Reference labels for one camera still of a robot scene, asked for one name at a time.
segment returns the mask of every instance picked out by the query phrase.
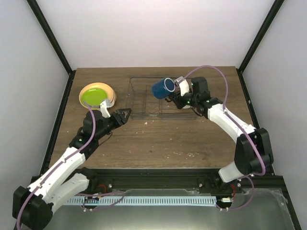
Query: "green plate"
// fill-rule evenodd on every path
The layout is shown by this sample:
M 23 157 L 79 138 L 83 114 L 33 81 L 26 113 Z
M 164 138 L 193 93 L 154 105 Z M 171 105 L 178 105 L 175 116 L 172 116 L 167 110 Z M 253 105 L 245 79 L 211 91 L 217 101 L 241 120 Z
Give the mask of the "green plate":
M 100 103 L 107 98 L 106 91 L 100 88 L 92 88 L 84 92 L 81 96 L 81 102 L 88 103 L 90 106 L 99 106 Z

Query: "gray floor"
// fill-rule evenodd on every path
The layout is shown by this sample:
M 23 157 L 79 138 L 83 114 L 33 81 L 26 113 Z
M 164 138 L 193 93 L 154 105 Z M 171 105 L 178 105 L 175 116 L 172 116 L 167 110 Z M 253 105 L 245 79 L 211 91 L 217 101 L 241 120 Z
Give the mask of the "gray floor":
M 238 206 L 248 195 L 237 195 Z M 244 209 L 220 212 L 215 207 L 114 207 L 84 213 L 62 206 L 46 230 L 293 230 L 285 200 L 278 191 L 257 189 Z

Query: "white backdrop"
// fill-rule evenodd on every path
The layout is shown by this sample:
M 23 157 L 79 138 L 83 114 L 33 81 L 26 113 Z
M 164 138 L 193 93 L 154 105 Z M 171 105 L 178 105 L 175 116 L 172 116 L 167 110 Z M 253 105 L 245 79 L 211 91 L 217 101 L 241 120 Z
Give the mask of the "white backdrop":
M 13 193 L 39 174 L 68 74 L 24 0 L 0 1 L 0 229 Z
M 307 1 L 285 1 L 244 72 L 274 169 L 283 175 L 302 229 L 307 229 Z
M 273 0 L 38 0 L 73 69 L 239 67 Z

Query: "white vent grille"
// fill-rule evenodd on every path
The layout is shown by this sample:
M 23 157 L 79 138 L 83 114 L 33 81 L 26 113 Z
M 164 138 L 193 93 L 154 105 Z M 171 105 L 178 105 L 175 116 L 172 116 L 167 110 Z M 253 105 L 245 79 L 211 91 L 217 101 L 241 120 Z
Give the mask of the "white vent grille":
M 121 196 L 105 196 L 99 200 L 90 200 L 87 206 L 111 205 Z M 74 196 L 64 205 L 82 205 L 84 196 Z M 214 196 L 126 196 L 117 206 L 215 206 Z

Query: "robotic arm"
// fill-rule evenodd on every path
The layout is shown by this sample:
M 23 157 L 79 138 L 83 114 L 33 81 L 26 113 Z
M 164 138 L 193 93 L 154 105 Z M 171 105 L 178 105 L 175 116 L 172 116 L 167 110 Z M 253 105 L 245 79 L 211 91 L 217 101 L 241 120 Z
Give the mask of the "robotic arm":
M 219 170 L 219 175 L 224 182 L 230 182 L 243 175 L 261 172 L 261 163 L 256 156 L 251 143 L 243 134 L 242 130 L 226 114 L 235 120 L 249 135 L 256 146 L 265 167 L 274 161 L 272 147 L 268 131 L 264 128 L 256 129 L 231 113 L 227 108 L 224 110 L 223 103 L 210 96 L 208 83 L 204 77 L 191 79 L 191 86 L 186 79 L 179 77 L 174 81 L 177 90 L 170 94 L 166 100 L 173 101 L 178 109 L 189 108 L 199 116 L 204 116 L 221 127 L 236 143 L 235 160 Z
M 100 104 L 100 111 L 93 110 L 94 121 L 90 112 L 86 114 L 77 135 L 61 158 L 38 180 L 27 188 L 20 186 L 13 195 L 13 217 L 18 218 L 25 200 L 34 193 L 22 210 L 21 223 L 32 230 L 42 230 L 51 220 L 53 214 L 68 199 L 80 192 L 91 192 L 97 186 L 96 174 L 86 168 L 77 169 L 98 148 L 99 139 L 112 130 L 124 125 L 131 114 L 131 109 L 118 109 L 109 114 L 110 101 Z M 81 151 L 78 150 L 90 139 L 93 139 Z

